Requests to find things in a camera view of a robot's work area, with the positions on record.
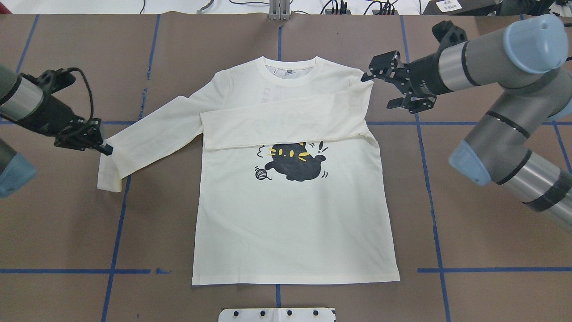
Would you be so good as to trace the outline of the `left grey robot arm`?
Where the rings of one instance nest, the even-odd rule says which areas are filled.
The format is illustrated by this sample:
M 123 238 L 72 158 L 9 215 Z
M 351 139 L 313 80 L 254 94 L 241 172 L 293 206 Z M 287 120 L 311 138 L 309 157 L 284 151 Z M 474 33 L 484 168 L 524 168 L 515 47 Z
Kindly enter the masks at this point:
M 16 73 L 1 67 L 1 117 L 29 131 L 55 139 L 59 148 L 84 151 L 94 149 L 106 156 L 113 147 L 104 142 L 102 120 L 94 117 L 92 90 L 86 86 L 90 102 L 90 116 L 82 118 L 57 99 L 54 94 L 72 85 L 78 72 L 86 81 L 80 68 L 47 70 L 34 77 Z

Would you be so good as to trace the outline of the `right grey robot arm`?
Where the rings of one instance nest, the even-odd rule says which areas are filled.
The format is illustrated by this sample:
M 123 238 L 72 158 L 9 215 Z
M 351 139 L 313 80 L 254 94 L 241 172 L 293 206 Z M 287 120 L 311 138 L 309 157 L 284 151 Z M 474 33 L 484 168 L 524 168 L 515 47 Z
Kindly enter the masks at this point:
M 480 186 L 494 182 L 535 212 L 571 231 L 571 175 L 525 146 L 547 121 L 571 113 L 566 25 L 550 14 L 516 21 L 468 39 L 451 21 L 432 28 L 435 53 L 408 64 L 398 51 L 372 58 L 363 82 L 381 79 L 402 94 L 387 108 L 411 114 L 433 108 L 441 94 L 497 83 L 503 94 L 449 157 Z

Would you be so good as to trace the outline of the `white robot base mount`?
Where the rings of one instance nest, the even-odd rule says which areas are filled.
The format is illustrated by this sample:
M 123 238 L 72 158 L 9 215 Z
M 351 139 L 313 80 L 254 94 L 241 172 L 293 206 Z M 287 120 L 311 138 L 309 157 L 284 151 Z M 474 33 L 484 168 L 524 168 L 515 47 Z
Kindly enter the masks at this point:
M 219 322 L 335 322 L 335 309 L 325 307 L 302 308 L 246 308 L 224 309 Z

